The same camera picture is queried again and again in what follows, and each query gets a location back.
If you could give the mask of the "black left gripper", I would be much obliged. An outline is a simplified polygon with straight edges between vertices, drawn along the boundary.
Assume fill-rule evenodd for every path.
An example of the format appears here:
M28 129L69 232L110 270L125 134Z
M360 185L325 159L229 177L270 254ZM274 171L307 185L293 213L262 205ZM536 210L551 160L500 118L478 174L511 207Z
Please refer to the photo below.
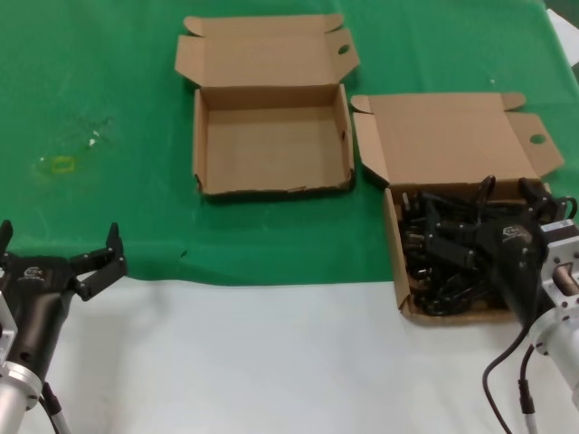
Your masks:
M123 241L113 222L103 249L66 260L18 257L8 251L12 237L13 225L4 220L0 228L1 292L17 327L7 360L35 374L46 374L75 292L89 301L127 276Z

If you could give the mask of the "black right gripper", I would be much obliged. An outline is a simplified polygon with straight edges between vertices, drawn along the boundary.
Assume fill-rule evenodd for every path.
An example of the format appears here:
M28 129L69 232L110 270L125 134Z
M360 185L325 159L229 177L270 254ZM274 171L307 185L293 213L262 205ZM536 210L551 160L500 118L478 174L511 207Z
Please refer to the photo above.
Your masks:
M523 216L484 223L444 222L427 216L422 251L431 259L459 268L475 268L477 249L488 261L490 281L522 326L536 319L536 294L545 248L537 222L562 219L562 201L541 184L525 177L518 188L526 201Z

